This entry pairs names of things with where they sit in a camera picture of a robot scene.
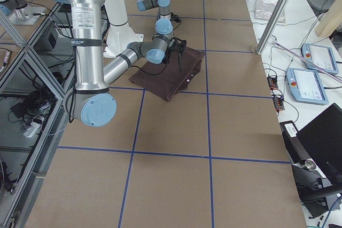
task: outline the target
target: metal pole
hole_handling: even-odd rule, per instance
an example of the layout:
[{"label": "metal pole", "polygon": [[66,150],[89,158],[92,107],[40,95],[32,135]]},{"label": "metal pole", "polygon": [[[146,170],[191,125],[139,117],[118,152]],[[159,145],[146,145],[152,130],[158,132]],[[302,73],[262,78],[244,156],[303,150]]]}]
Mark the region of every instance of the metal pole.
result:
[{"label": "metal pole", "polygon": [[11,35],[18,46],[24,47],[26,42],[13,27],[9,19],[0,11],[0,24],[5,28],[5,30]]},{"label": "metal pole", "polygon": [[261,36],[261,39],[260,39],[260,42],[258,44],[258,47],[256,48],[256,53],[257,54],[261,54],[263,52],[263,50],[265,49],[266,45],[267,45],[267,42],[270,38],[270,36],[272,35],[277,23],[278,23],[278,20],[279,20],[279,17],[282,13],[282,11],[284,10],[287,2],[289,0],[278,0],[278,3],[276,5],[276,7],[274,8],[273,10],[273,13],[266,25],[266,28]]}]

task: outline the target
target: brown cloth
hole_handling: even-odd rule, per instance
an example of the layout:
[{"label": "brown cloth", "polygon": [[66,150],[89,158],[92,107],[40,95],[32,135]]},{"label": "brown cloth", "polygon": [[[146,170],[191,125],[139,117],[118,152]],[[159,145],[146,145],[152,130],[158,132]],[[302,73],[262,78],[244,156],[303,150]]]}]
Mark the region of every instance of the brown cloth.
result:
[{"label": "brown cloth", "polygon": [[[143,87],[144,89],[161,97],[165,101],[171,101],[172,97],[188,87],[192,78],[201,70],[201,59],[204,52],[192,48],[185,48],[178,64],[178,53],[172,52],[170,62],[165,70],[156,76],[148,75],[139,70],[129,80]],[[163,64],[147,62],[142,69],[148,73],[156,74],[164,68]]]}]

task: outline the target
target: cable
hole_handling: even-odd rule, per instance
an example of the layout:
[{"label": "cable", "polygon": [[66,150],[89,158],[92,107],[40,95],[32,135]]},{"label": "cable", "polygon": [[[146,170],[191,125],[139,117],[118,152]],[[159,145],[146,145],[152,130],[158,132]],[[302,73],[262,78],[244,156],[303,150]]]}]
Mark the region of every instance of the cable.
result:
[{"label": "cable", "polygon": [[165,71],[166,66],[167,66],[167,64],[165,64],[165,65],[164,65],[164,68],[163,68],[160,72],[158,72],[158,73],[148,73],[148,72],[144,71],[142,68],[140,68],[140,67],[138,67],[138,66],[135,66],[135,65],[132,65],[131,67],[138,68],[138,69],[141,70],[143,73],[146,73],[146,74],[148,74],[148,75],[157,76],[157,75],[161,74],[163,71]]},{"label": "cable", "polygon": [[177,25],[173,30],[176,30],[181,24],[182,24],[182,20],[180,20],[180,22],[178,23],[178,25]]},{"label": "cable", "polygon": [[66,128],[63,128],[63,129],[61,129],[61,130],[59,130],[58,132],[56,132],[56,133],[49,133],[49,134],[47,134],[47,136],[54,136],[54,135],[56,135],[56,134],[58,134],[58,133],[61,133],[62,131],[64,131]]},{"label": "cable", "polygon": [[[40,6],[43,6],[43,7],[45,7],[46,9],[48,9],[49,11],[50,11],[50,13],[51,13],[51,15],[54,15],[56,18],[57,18],[57,20],[60,22],[60,24],[63,24],[63,22],[58,18],[58,16],[55,14],[55,12],[53,12],[50,8],[48,8],[47,6],[45,6],[45,5],[42,5],[42,4],[39,4],[39,3],[35,3],[35,2],[30,2],[30,1],[26,1],[27,3],[30,3],[30,4],[35,4],[35,5],[40,5]],[[55,23],[55,21],[48,15],[48,18],[50,18],[51,19],[51,21],[53,22],[53,24],[55,25],[55,26],[57,26],[57,24]],[[66,37],[66,38],[69,38],[69,39],[72,39],[72,37],[70,37],[69,35],[64,35],[59,29],[57,29],[57,31],[58,31],[58,33],[61,35],[61,36],[63,36],[63,37]]]},{"label": "cable", "polygon": [[335,205],[337,204],[337,202],[338,202],[339,200],[341,200],[341,199],[342,199],[342,196],[338,197],[338,198],[335,200],[335,202],[332,204],[332,206],[331,206],[331,208],[329,209],[329,212],[328,212],[328,214],[327,214],[327,217],[325,218],[324,223],[322,224],[322,228],[324,228],[325,224],[327,223],[328,218],[329,218],[329,216],[330,216],[330,214],[331,214],[331,212],[332,212],[334,206],[335,206]]},{"label": "cable", "polygon": [[297,121],[298,121],[298,119],[299,119],[299,111],[298,111],[298,109],[296,108],[296,107],[294,107],[291,103],[289,103],[288,101],[285,101],[284,100],[284,102],[285,103],[287,103],[287,104],[289,104],[289,105],[291,105],[295,110],[296,110],[296,112],[297,112],[297,118],[296,118],[296,120],[293,122],[293,123],[296,123]]},{"label": "cable", "polygon": [[11,50],[7,49],[7,48],[0,48],[0,49],[3,49],[3,50],[7,50],[9,52],[12,52]]},{"label": "cable", "polygon": [[0,166],[1,166],[1,173],[2,173],[2,181],[1,181],[1,187],[0,187],[0,195],[1,195],[2,188],[4,187],[4,183],[5,183],[5,171],[4,171],[4,166],[2,165],[1,159],[0,159]]},{"label": "cable", "polygon": [[324,87],[324,89],[339,89],[339,88],[342,88],[342,87],[335,87],[335,88],[326,88],[326,87]]}]

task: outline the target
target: black cable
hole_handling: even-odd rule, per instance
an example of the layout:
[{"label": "black cable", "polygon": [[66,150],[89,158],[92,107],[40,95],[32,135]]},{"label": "black cable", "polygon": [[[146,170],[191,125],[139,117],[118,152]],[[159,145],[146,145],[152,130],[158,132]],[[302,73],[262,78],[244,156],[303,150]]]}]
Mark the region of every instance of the black cable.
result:
[{"label": "black cable", "polygon": [[177,25],[173,30],[176,30],[181,24],[182,24],[182,20],[180,20],[180,22],[178,23],[178,25]]},{"label": "black cable", "polygon": [[324,89],[339,89],[339,88],[342,88],[342,87],[335,87],[335,88],[326,88],[326,87],[324,87]]},{"label": "black cable", "polygon": [[48,52],[45,52],[45,51],[37,51],[37,53],[44,53],[44,54],[47,54],[47,55],[49,55],[49,56],[55,58],[55,59],[58,60],[58,61],[65,61],[65,60],[62,60],[62,59],[57,58],[57,57],[54,56],[52,53],[48,53]]},{"label": "black cable", "polygon": [[166,69],[166,67],[167,67],[167,64],[165,64],[165,65],[164,65],[164,68],[163,68],[160,72],[158,72],[158,73],[148,73],[148,72],[144,71],[142,68],[140,68],[140,67],[138,67],[138,66],[135,66],[135,65],[132,65],[131,67],[138,68],[138,69],[141,70],[143,73],[146,73],[146,74],[148,74],[148,75],[157,76],[157,75],[161,74],[163,71],[165,71],[165,69]]},{"label": "black cable", "polygon": [[296,120],[293,122],[293,123],[296,123],[297,121],[298,121],[298,119],[299,119],[299,111],[298,111],[298,109],[296,108],[296,107],[294,107],[291,103],[289,103],[288,101],[285,101],[284,100],[284,102],[285,103],[287,103],[287,104],[289,104],[289,105],[291,105],[295,110],[296,110],[296,112],[297,112],[297,118],[296,118]]},{"label": "black cable", "polygon": [[74,110],[74,100],[76,95],[76,83],[77,83],[77,65],[76,65],[76,47],[74,46],[74,81],[73,81],[73,90],[72,90],[72,96],[71,96],[71,104],[69,109],[69,123],[72,123],[74,121],[74,118],[71,116],[72,112]]},{"label": "black cable", "polygon": [[[46,5],[42,5],[42,4],[39,4],[39,3],[35,3],[35,2],[30,2],[30,1],[26,1],[27,3],[30,3],[30,4],[35,4],[35,5],[40,5],[40,6],[43,6],[45,7],[46,9],[48,9],[51,13],[51,15],[54,15],[57,20],[60,22],[60,24],[63,24],[63,22],[58,18],[58,16],[55,14],[55,12],[53,12],[50,8],[48,8]],[[64,35],[62,32],[59,32],[61,36],[63,37],[66,37],[66,38],[69,38],[69,39],[72,39],[70,36],[66,36]]]},{"label": "black cable", "polygon": [[12,52],[11,50],[9,50],[9,49],[7,49],[7,48],[0,48],[0,49],[3,49],[3,50],[7,50],[7,51]]}]

